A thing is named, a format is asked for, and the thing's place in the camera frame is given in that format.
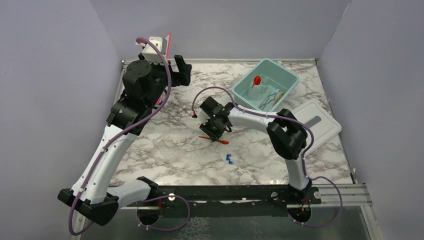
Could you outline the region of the tan bristle test tube brush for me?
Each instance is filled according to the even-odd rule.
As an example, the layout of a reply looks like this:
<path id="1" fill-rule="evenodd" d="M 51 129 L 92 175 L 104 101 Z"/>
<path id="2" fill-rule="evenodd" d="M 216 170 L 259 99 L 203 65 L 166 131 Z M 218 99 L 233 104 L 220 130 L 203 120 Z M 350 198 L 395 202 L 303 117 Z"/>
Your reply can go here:
<path id="1" fill-rule="evenodd" d="M 273 101 L 273 104 L 272 104 L 272 106 L 274 107 L 279 101 L 280 101 L 280 99 L 284 96 L 285 94 L 284 93 L 281 93 L 281 94 L 279 94 L 275 99 L 274 99 L 274 101 Z"/>

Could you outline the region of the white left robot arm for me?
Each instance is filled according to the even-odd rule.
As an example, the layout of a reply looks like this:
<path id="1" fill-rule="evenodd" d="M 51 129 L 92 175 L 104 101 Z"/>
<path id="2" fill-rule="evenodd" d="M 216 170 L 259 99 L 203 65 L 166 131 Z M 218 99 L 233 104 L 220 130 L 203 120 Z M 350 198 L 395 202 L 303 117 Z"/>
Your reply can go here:
<path id="1" fill-rule="evenodd" d="M 163 94 L 172 87 L 190 84 L 192 65 L 185 63 L 181 55 L 175 55 L 174 60 L 178 71 L 170 73 L 145 57 L 127 66 L 122 76 L 124 90 L 110 110 L 94 156 L 72 188 L 58 194 L 61 202 L 100 226 L 110 222 L 122 207 L 137 201 L 149 206 L 157 200 L 157 184 L 145 177 L 118 187 L 109 185 L 123 156 L 148 122 L 147 117 L 158 112 L 158 103 L 165 103 Z"/>

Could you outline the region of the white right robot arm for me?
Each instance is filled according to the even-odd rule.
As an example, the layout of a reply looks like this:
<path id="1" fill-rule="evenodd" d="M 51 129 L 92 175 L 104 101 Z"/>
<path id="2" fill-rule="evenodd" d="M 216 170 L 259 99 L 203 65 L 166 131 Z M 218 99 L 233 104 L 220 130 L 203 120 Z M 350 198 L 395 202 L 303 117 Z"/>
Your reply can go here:
<path id="1" fill-rule="evenodd" d="M 213 141 L 218 141 L 224 132 L 232 127 L 244 127 L 263 132 L 270 138 L 275 152 L 285 160 L 289 174 L 289 199 L 300 204 L 309 196 L 312 181 L 306 174 L 303 161 L 307 147 L 307 133 L 304 124 L 299 122 L 288 109 L 279 112 L 254 111 L 235 103 L 226 105 L 208 97 L 199 107 L 199 128 Z"/>

